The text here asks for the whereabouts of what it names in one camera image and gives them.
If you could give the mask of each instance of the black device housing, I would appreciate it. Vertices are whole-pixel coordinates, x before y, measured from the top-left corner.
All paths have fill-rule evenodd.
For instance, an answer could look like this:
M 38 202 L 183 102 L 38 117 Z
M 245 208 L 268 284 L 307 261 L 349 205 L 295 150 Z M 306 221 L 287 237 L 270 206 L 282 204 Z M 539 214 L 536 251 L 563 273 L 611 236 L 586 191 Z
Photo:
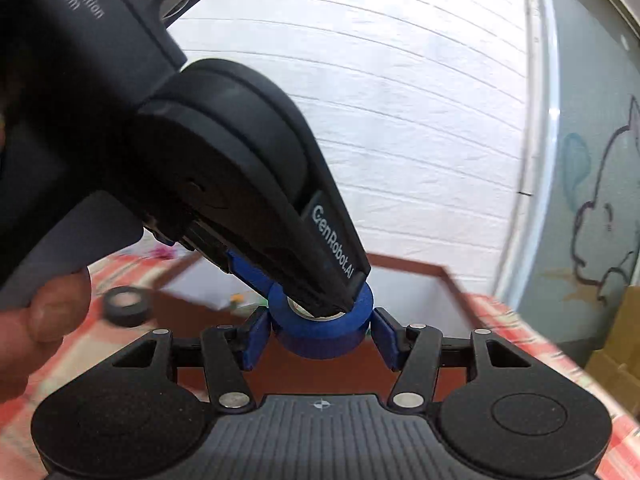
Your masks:
M 97 244 L 92 257 L 63 265 L 38 245 L 105 190 L 163 242 L 223 269 L 234 250 L 315 316 L 348 312 L 370 267 L 314 136 L 248 67 L 202 60 L 181 71 L 166 26 L 194 1 L 0 0 L 0 284 L 13 276 L 12 288 L 33 293 L 56 266 L 119 248 L 83 234 L 67 245 Z M 122 246 L 136 238 L 127 225 Z M 48 267 L 22 269 L 17 286 L 29 254 Z M 14 298 L 0 294 L 0 308 L 24 302 Z

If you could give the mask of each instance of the black circular pad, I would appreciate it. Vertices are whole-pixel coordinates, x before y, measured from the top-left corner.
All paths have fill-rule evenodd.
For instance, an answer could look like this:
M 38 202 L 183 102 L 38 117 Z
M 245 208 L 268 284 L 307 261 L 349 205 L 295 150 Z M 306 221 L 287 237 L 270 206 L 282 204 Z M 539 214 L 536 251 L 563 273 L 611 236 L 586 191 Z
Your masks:
M 31 434 L 47 465 L 87 479 L 144 478 L 193 449 L 206 426 L 202 403 L 169 381 L 120 375 L 71 383 L 41 403 Z
M 481 371 L 440 409 L 442 435 L 460 457 L 507 478 L 595 471 L 611 431 L 599 400 L 542 364 Z
M 136 298 L 136 301 L 122 303 L 118 300 L 127 295 Z M 140 326 L 149 320 L 151 310 L 146 290 L 135 286 L 116 286 L 102 297 L 102 316 L 115 326 Z
M 495 421 L 512 433 L 536 436 L 559 430 L 566 422 L 566 410 L 549 397 L 513 394 L 492 407 Z

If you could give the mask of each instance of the red checkered tablecloth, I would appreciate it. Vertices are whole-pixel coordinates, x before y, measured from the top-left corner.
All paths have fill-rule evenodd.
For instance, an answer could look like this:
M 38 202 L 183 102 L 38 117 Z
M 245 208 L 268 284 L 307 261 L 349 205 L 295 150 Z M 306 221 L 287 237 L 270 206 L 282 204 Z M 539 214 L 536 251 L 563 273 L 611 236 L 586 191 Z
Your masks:
M 0 406 L 0 480 L 40 480 L 46 471 L 30 437 L 31 415 L 48 394 L 151 328 L 115 328 L 100 320 L 100 296 L 113 286 L 148 286 L 170 260 L 132 254 L 110 256 L 92 266 L 94 297 L 89 316 L 55 357 L 30 379 L 26 393 Z M 640 431 L 635 420 L 571 359 L 501 303 L 470 296 L 484 324 L 598 397 L 609 410 L 613 436 L 598 475 L 602 480 L 640 480 Z

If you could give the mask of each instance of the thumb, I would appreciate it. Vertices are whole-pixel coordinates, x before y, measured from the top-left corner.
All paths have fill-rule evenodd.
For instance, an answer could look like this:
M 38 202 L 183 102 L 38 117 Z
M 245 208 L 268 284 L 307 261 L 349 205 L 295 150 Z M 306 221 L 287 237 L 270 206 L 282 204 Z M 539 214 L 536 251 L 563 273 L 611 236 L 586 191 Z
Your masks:
M 87 268 L 47 282 L 31 300 L 29 330 L 34 341 L 57 341 L 84 321 L 91 301 Z

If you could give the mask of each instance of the cardboard box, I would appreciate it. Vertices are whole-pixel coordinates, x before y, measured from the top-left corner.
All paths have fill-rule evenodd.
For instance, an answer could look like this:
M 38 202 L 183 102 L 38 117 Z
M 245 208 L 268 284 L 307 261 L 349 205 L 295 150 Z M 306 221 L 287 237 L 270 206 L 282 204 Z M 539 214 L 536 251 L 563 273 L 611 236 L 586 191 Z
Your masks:
M 628 373 L 625 365 L 618 369 L 607 390 L 631 415 L 640 413 L 640 380 Z
M 591 377 L 600 383 L 604 389 L 615 380 L 620 364 L 609 357 L 604 350 L 596 350 L 584 369 Z
M 633 377 L 640 379 L 640 344 L 636 345 L 634 352 L 626 363 L 626 367 Z
M 640 286 L 626 288 L 604 351 L 614 361 L 633 365 L 633 370 L 636 370 L 636 363 L 631 359 L 635 356 L 640 359 Z
M 640 380 L 625 364 L 614 361 L 604 350 L 596 350 L 585 371 L 633 416 L 640 413 Z

